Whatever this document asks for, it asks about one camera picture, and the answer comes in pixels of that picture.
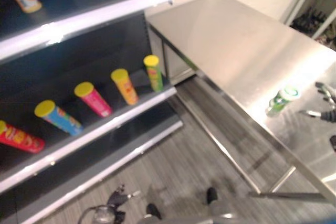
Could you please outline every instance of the table surface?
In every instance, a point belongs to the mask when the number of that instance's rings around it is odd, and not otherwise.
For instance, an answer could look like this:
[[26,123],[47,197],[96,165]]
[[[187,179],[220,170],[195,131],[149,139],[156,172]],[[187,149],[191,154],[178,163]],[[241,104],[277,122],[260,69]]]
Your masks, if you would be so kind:
[[[314,87],[336,88],[336,53],[236,0],[195,0],[148,18],[196,73],[218,88],[330,201],[335,201],[335,124],[297,113],[331,107]],[[287,84],[302,91],[277,117],[269,100]]]

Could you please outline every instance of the yellow lid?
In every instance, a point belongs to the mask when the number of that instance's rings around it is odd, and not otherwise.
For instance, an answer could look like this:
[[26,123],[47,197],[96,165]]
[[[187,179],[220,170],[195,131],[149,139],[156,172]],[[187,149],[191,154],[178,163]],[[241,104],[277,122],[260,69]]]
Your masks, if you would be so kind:
[[43,118],[44,116],[47,116],[55,109],[55,103],[52,100],[45,100],[43,102],[40,102],[34,110],[34,113],[39,118]]
[[128,78],[128,72],[126,69],[119,68],[111,73],[111,79],[115,82]]
[[85,97],[89,93],[91,93],[93,89],[94,89],[93,84],[91,82],[85,81],[85,82],[78,84],[75,87],[74,92],[75,92],[75,95],[78,97]]
[[0,134],[2,134],[6,130],[6,122],[0,120]]
[[155,67],[159,64],[159,58],[156,55],[147,55],[143,59],[143,63],[148,67]]

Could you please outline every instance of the shelf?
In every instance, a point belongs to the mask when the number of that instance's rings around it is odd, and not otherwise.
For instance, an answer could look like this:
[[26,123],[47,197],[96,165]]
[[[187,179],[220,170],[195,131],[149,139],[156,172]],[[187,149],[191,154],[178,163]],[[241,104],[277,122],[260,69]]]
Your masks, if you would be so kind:
[[0,12],[0,62],[23,56],[172,0],[41,0],[43,8],[23,13],[12,1]]
[[[162,103],[0,196],[1,224],[31,224],[50,214],[182,126]],[[17,214],[9,210],[14,194]]]
[[[0,116],[6,115],[7,118],[12,116],[12,121],[15,121],[16,125],[23,125],[19,128],[43,138],[46,146],[40,153],[30,154],[6,145],[0,145],[0,193],[21,183],[42,169],[50,167],[54,162],[58,162],[98,137],[120,127],[176,93],[176,89],[164,78],[163,90],[161,92],[153,92],[146,72],[141,69],[130,74],[130,78],[139,95],[139,102],[136,105],[129,106],[124,102],[114,83],[107,78],[106,83],[96,86],[96,88],[106,101],[112,105],[113,114],[108,118],[101,119],[87,105],[74,97],[71,91],[73,87],[66,87],[65,83],[69,85],[69,82],[73,81],[77,75],[78,73],[70,72],[54,81],[48,81],[48,83],[32,87],[2,101],[7,106],[0,106]],[[60,104],[56,99],[56,103],[78,119],[85,127],[81,134],[69,136],[33,115],[34,107],[41,100],[41,95],[43,93],[49,95],[48,93],[50,93],[49,97],[53,97],[51,94],[55,94],[55,91],[57,91],[59,96],[57,99],[65,101]],[[18,105],[22,104],[22,101],[26,102],[25,106]]]

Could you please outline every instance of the orange chip canister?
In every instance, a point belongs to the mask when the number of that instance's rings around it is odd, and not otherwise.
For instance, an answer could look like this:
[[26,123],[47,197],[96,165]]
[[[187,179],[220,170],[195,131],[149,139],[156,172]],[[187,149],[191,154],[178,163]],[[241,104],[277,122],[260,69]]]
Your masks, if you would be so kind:
[[111,79],[115,82],[127,104],[134,105],[138,102],[138,95],[133,87],[127,70],[123,68],[116,69],[111,73]]

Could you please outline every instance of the black shoe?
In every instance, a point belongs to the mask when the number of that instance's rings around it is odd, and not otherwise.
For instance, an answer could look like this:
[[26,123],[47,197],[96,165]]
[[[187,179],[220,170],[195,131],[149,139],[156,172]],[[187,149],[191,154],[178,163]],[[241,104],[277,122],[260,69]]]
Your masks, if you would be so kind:
[[158,208],[156,207],[156,205],[149,203],[146,207],[146,213],[148,215],[152,215],[152,216],[156,216],[158,219],[162,220],[161,214],[158,210]]
[[218,200],[218,196],[217,196],[217,190],[213,187],[210,187],[207,191],[206,191],[206,202],[208,203],[208,205],[214,201],[214,200]]

